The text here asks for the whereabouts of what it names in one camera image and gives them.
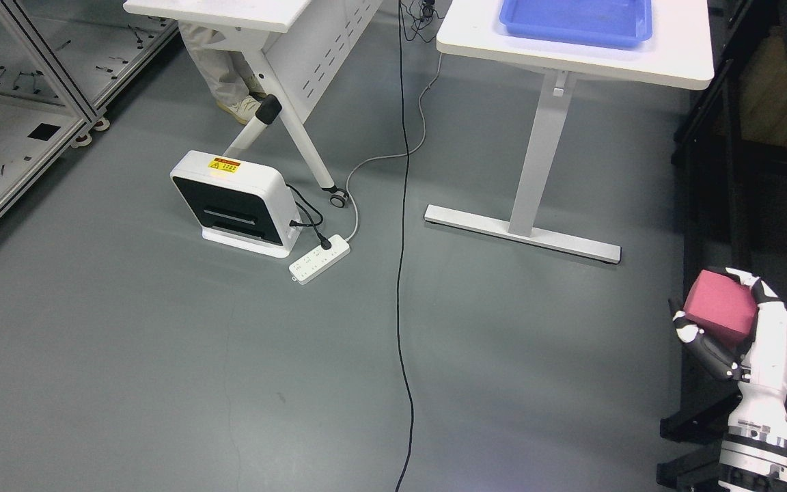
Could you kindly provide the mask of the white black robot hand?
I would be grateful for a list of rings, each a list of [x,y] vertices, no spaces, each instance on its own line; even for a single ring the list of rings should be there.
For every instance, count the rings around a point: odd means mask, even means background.
[[[749,287],[757,306],[751,334],[737,348],[722,345],[688,320],[685,302],[668,300],[674,333],[682,346],[721,382],[735,382],[740,403],[728,417],[728,427],[753,424],[787,440],[787,307],[767,282],[749,271],[732,267],[706,270]]]

